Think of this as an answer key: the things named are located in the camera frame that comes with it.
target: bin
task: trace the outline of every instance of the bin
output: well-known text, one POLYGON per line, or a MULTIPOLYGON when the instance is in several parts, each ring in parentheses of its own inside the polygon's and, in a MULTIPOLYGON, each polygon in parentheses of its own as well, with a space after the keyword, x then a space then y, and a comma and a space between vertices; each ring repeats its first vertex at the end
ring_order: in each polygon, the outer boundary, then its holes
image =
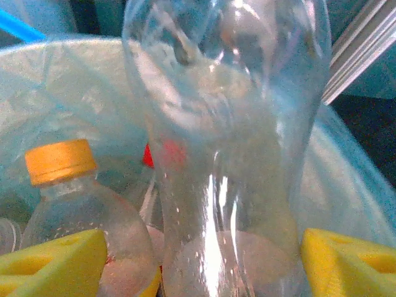
MULTIPOLYGON (((0 205, 15 197, 34 209, 39 195, 24 151, 50 142, 88 139, 100 182, 115 191, 138 178, 147 136, 131 100, 140 86, 128 84, 120 39, 9 48, 0 52, 0 79, 0 205)), ((323 228, 396 247, 395 190, 328 106, 317 115, 300 193, 290 203, 300 235, 323 228)))

